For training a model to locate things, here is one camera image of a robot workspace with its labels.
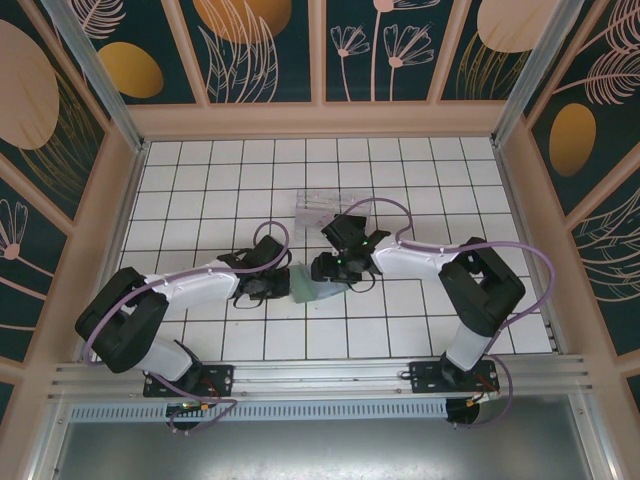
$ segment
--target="enclosure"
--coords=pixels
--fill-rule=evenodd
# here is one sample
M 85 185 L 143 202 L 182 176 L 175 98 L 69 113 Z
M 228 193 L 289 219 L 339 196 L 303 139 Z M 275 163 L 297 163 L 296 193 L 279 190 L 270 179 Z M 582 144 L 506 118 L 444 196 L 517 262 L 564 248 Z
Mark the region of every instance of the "enclosure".
M 635 478 L 639 31 L 638 0 L 4 2 L 2 478 Z M 488 352 L 513 377 L 501 424 L 453 430 L 447 396 L 398 375 L 461 323 L 412 275 L 166 316 L 158 338 L 234 368 L 236 413 L 197 439 L 160 425 L 140 371 L 82 363 L 75 322 L 119 269 L 198 267 L 267 221 L 292 265 L 331 251 L 296 228 L 305 191 L 399 202 L 405 240 L 551 259 L 550 300 Z M 407 224 L 370 213 L 368 232 Z M 518 314 L 550 273 L 496 251 Z

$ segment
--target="clear plastic object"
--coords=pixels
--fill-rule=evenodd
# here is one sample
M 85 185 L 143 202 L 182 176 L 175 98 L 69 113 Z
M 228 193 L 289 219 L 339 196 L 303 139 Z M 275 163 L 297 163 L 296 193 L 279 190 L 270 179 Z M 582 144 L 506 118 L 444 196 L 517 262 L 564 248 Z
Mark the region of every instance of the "clear plastic object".
M 306 242 L 324 240 L 321 230 L 334 219 L 335 215 L 344 212 L 354 203 L 370 197 L 369 193 L 355 190 L 298 190 L 294 229 L 296 242 L 304 243 L 305 239 Z M 364 203 L 349 214 L 365 217 L 369 227 L 371 205 L 371 202 Z

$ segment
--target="perforated metal strip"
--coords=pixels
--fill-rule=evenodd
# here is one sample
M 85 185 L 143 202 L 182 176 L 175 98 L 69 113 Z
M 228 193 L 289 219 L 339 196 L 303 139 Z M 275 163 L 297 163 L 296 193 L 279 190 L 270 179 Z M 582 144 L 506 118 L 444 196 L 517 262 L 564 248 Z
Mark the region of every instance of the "perforated metal strip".
M 76 404 L 69 423 L 166 422 L 168 403 Z M 355 420 L 376 418 L 445 418 L 446 399 L 242 402 L 224 421 Z M 211 418 L 223 406 L 189 412 L 176 421 Z

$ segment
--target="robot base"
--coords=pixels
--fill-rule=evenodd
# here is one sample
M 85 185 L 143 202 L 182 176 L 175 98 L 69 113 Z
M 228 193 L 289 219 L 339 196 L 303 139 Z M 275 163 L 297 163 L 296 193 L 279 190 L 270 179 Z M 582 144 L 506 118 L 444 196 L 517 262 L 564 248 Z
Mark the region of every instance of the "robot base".
M 189 390 L 188 393 L 199 397 L 211 397 L 215 400 L 216 395 L 211 391 L 211 386 L 216 389 L 221 397 L 230 397 L 233 387 L 233 365 L 203 365 L 200 369 L 198 383 Z M 142 395 L 146 398 L 175 398 L 180 397 L 177 393 L 167 389 L 150 375 L 145 375 L 144 389 Z
M 473 370 L 469 371 L 461 382 L 451 385 L 442 376 L 442 363 L 440 360 L 425 362 L 411 362 L 409 371 L 403 378 L 411 381 L 413 393 L 475 393 L 486 390 L 486 386 L 478 379 L 482 375 L 495 391 L 500 390 L 496 365 L 491 360 L 480 360 Z

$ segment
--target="white grid floor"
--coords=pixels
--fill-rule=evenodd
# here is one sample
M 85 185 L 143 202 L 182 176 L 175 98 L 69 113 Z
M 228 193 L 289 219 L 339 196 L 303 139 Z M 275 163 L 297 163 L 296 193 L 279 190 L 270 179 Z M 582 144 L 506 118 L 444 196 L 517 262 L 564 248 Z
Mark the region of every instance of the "white grid floor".
M 156 142 L 140 184 L 121 267 L 170 273 L 250 247 L 266 219 L 293 232 L 298 188 L 340 188 L 409 207 L 407 238 L 436 244 L 518 240 L 487 138 L 349 138 Z M 377 227 L 406 219 L 375 206 Z M 276 227 L 272 234 L 283 239 Z M 324 240 L 291 245 L 310 263 Z M 535 294 L 521 251 L 498 249 Z M 179 339 L 205 361 L 387 358 L 441 355 L 459 319 L 439 283 L 385 278 L 372 291 L 297 305 L 289 298 L 255 309 L 214 302 L 166 318 L 159 335 Z M 547 353 L 550 329 L 539 314 L 505 330 L 493 353 Z

